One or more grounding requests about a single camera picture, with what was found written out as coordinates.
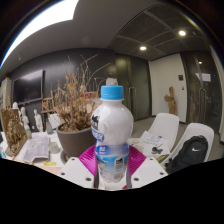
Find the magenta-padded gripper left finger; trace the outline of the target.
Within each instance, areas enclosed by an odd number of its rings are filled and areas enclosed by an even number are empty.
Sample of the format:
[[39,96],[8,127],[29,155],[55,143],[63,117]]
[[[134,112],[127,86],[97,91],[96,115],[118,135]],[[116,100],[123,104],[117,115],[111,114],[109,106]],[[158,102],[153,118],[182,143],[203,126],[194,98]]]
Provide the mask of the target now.
[[97,175],[95,147],[91,146],[79,157],[71,157],[58,176],[84,188],[93,188]]

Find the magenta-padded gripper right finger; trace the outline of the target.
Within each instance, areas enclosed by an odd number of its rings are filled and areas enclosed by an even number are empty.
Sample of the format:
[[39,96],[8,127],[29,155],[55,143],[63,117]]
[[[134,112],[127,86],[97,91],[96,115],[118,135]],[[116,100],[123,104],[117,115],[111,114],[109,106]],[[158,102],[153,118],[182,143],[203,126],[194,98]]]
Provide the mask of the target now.
[[129,146],[126,186],[140,188],[167,176],[167,172],[154,157],[146,157],[135,147]]

